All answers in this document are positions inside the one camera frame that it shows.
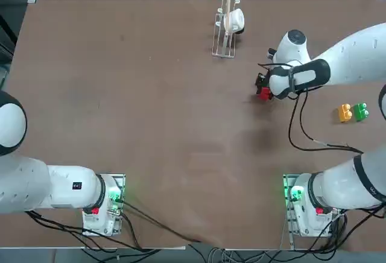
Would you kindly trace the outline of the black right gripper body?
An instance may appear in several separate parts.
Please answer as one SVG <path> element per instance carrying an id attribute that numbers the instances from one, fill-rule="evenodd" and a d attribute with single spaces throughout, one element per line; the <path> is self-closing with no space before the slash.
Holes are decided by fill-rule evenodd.
<path id="1" fill-rule="evenodd" d="M 265 74 L 258 73 L 258 76 L 256 78 L 256 85 L 257 86 L 268 86 L 269 85 L 269 79 L 270 79 L 270 72 L 267 71 Z"/>

